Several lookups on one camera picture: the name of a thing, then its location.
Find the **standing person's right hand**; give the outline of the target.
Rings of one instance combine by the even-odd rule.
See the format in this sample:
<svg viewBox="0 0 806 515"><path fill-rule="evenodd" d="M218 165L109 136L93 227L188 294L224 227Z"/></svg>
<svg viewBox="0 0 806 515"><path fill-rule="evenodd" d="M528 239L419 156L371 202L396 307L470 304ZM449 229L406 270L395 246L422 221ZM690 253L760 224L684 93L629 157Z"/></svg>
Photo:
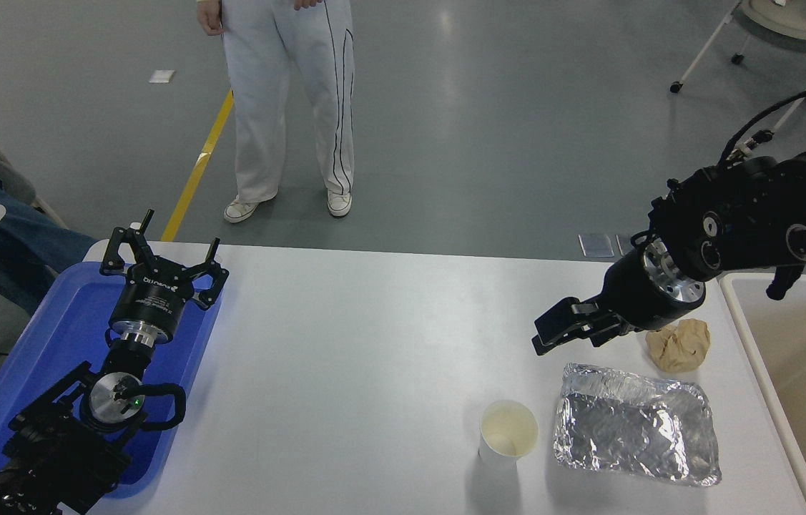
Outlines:
<svg viewBox="0 0 806 515"><path fill-rule="evenodd" d="M207 0L196 2L196 17L203 32L208 36L219 36L225 32L222 23L222 2Z"/></svg>

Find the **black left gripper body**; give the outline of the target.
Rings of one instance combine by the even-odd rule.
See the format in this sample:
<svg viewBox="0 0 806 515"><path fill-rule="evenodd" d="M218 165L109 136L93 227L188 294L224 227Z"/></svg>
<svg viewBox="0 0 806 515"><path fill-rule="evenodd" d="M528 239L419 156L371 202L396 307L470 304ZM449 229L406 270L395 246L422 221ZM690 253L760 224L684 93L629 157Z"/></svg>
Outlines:
<svg viewBox="0 0 806 515"><path fill-rule="evenodd" d="M191 278L177 266L132 265L126 270L124 290L109 317L109 328L122 335L127 329L148 325L158 338L173 338L186 302L194 294Z"/></svg>

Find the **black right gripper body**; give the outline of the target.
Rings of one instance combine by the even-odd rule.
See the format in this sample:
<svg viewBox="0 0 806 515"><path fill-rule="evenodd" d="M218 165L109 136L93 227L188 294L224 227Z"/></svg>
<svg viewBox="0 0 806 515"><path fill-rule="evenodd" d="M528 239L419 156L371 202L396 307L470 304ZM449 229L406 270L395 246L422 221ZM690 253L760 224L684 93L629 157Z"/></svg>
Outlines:
<svg viewBox="0 0 806 515"><path fill-rule="evenodd" d="M666 247L639 247L607 271L599 306L637 330L659 330L704 302L704 283L682 273Z"/></svg>

